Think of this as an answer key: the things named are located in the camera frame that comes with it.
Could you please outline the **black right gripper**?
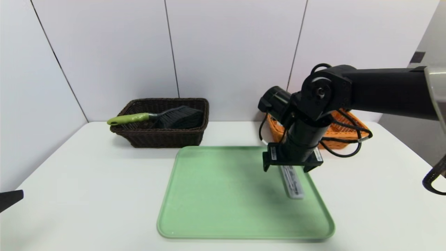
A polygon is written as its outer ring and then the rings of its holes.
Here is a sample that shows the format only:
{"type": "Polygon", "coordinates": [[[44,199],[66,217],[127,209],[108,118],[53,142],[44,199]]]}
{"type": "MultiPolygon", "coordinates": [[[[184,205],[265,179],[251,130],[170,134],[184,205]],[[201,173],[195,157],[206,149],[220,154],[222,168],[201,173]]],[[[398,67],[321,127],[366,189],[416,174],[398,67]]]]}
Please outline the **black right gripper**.
{"type": "Polygon", "coordinates": [[[279,142],[268,143],[262,152],[263,171],[270,166],[304,166],[308,173],[323,164],[317,156],[318,145],[324,135],[324,119],[286,119],[276,121],[283,125],[283,135],[279,142]]]}

